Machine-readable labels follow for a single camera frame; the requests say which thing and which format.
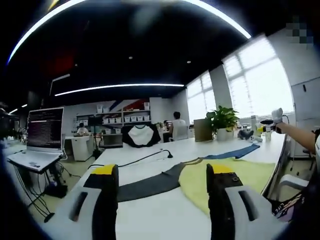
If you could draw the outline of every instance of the monitor screen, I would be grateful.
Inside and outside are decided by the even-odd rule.
[[[30,111],[27,126],[27,146],[61,149],[63,112],[63,107]]]

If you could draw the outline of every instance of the black ceiling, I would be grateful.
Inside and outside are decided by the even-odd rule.
[[[23,23],[15,20],[10,29],[6,28],[3,66],[23,32],[32,26],[27,23],[40,19],[44,11],[39,14],[39,9],[46,9],[50,3],[24,2],[21,6],[28,9],[17,18]],[[234,19],[252,36],[272,34],[288,21],[288,10],[275,0],[205,2]],[[187,2],[128,4],[87,0],[54,16],[27,38],[4,68],[5,87],[0,89],[0,101],[11,109],[19,107],[26,103],[28,90],[53,105],[169,98],[181,89],[110,88],[48,96],[51,80],[64,74],[70,77],[55,81],[52,94],[126,83],[185,85],[205,70],[220,65],[223,57],[246,40],[223,20]]]

